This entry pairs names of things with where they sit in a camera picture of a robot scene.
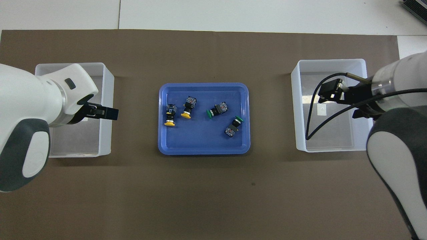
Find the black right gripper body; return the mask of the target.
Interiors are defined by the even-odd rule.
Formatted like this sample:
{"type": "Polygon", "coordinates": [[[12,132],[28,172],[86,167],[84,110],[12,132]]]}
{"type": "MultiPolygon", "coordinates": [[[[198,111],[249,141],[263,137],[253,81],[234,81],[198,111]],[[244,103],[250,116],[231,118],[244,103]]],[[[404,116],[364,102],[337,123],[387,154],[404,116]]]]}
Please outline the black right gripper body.
{"type": "MultiPolygon", "coordinates": [[[[347,91],[347,102],[349,105],[365,101],[371,97],[373,97],[371,85],[359,83],[356,86],[349,87],[347,91]]],[[[368,103],[357,107],[353,115],[378,115],[378,112],[368,103]]]]}

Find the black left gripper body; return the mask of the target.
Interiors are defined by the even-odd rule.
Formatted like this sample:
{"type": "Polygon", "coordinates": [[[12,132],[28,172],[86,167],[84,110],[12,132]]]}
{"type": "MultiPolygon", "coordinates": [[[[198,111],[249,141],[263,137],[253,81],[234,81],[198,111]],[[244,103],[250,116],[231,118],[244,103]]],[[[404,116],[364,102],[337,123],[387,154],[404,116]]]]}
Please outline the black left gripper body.
{"type": "Polygon", "coordinates": [[[84,118],[100,119],[102,115],[102,105],[96,103],[86,103],[74,114],[68,124],[77,124],[84,118]]]}

